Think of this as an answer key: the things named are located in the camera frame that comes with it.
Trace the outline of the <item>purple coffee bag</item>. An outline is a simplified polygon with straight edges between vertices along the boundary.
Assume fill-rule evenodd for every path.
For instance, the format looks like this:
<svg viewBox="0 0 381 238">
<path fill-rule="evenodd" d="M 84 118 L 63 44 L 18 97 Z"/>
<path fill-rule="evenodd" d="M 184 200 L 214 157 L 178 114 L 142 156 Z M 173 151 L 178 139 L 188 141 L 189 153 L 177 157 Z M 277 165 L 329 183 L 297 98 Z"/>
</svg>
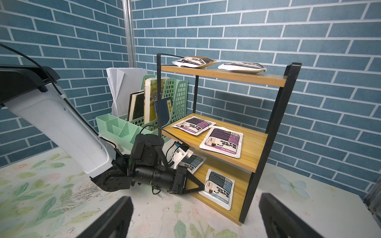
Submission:
<svg viewBox="0 0 381 238">
<path fill-rule="evenodd" d="M 216 125 L 216 122 L 211 122 L 211 121 L 193 116 L 189 119 L 185 119 L 175 123 L 172 127 L 176 129 L 180 129 L 190 135 L 198 136 L 201 133 L 209 130 L 214 125 Z"/>
<path fill-rule="evenodd" d="M 240 159 L 244 134 L 224 127 L 212 126 L 200 144 L 200 149 Z"/>
</svg>

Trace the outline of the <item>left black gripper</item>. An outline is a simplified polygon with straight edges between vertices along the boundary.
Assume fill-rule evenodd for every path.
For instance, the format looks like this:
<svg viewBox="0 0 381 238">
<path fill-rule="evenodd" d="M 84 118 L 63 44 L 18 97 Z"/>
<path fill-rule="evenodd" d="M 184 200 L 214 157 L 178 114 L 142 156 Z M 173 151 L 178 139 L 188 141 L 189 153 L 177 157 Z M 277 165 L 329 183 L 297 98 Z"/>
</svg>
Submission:
<svg viewBox="0 0 381 238">
<path fill-rule="evenodd" d="M 172 194 L 191 194 L 204 190 L 204 183 L 191 172 L 170 168 L 163 152 L 164 140 L 154 134 L 138 134 L 130 155 L 132 186 L 149 185 L 152 190 L 166 190 Z M 195 188 L 185 188 L 186 182 Z"/>
</svg>

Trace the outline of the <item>grey coffee bag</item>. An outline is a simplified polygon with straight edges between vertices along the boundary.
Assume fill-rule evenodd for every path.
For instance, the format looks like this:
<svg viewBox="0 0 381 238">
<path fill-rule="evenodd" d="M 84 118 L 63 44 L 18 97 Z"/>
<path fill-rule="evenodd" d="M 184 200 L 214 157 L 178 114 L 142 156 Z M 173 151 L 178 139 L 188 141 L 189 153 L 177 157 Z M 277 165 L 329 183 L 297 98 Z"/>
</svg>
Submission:
<svg viewBox="0 0 381 238">
<path fill-rule="evenodd" d="M 198 193 L 226 210 L 231 210 L 235 180 L 208 169 L 204 190 Z"/>
<path fill-rule="evenodd" d="M 193 154 L 191 157 L 183 158 L 179 166 L 186 167 L 191 174 L 194 174 L 206 160 L 207 158 L 203 156 Z"/>
</svg>

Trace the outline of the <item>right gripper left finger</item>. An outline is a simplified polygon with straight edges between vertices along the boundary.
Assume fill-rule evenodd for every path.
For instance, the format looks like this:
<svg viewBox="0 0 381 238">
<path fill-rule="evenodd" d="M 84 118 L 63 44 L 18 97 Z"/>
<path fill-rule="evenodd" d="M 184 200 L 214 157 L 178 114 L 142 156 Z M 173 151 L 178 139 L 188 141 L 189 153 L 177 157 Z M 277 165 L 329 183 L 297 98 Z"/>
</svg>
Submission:
<svg viewBox="0 0 381 238">
<path fill-rule="evenodd" d="M 78 238 L 126 238 L 134 212 L 132 199 L 121 197 Z"/>
</svg>

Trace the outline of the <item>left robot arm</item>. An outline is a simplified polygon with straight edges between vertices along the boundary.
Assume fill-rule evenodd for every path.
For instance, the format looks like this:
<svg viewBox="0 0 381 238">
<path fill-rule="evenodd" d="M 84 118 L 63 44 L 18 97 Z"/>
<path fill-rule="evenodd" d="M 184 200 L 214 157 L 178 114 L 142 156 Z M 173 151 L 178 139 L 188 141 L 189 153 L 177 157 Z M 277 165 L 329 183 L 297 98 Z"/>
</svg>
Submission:
<svg viewBox="0 0 381 238">
<path fill-rule="evenodd" d="M 161 136 L 139 132 L 132 153 L 122 154 L 71 104 L 58 79 L 53 69 L 35 61 L 1 65 L 1 105 L 49 137 L 104 191 L 135 184 L 151 186 L 153 194 L 162 189 L 180 195 L 204 190 L 204 183 L 186 167 L 169 166 Z"/>
</svg>

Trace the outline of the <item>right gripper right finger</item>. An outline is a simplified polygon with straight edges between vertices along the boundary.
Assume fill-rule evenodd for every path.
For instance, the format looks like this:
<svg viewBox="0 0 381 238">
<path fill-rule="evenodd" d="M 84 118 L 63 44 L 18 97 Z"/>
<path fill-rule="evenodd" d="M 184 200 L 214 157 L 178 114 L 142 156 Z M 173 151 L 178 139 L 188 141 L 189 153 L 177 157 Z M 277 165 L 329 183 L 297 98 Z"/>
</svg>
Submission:
<svg viewBox="0 0 381 238">
<path fill-rule="evenodd" d="M 261 195 L 259 208 L 269 238 L 322 238 L 270 193 Z"/>
</svg>

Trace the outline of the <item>orange coffee bag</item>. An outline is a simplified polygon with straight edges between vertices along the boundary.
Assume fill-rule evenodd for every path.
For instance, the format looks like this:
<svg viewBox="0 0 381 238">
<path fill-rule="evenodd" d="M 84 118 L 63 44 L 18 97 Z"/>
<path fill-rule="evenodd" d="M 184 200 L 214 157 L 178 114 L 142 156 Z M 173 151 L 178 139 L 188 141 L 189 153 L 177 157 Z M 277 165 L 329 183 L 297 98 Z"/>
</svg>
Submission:
<svg viewBox="0 0 381 238">
<path fill-rule="evenodd" d="M 173 61 L 172 64 L 178 67 L 206 68 L 218 62 L 218 60 L 208 57 L 187 56 L 182 59 Z"/>
<path fill-rule="evenodd" d="M 219 65 L 218 69 L 223 69 L 230 72 L 252 73 L 252 74 L 267 71 L 267 68 L 259 63 L 243 62 L 243 61 L 224 63 Z"/>
</svg>

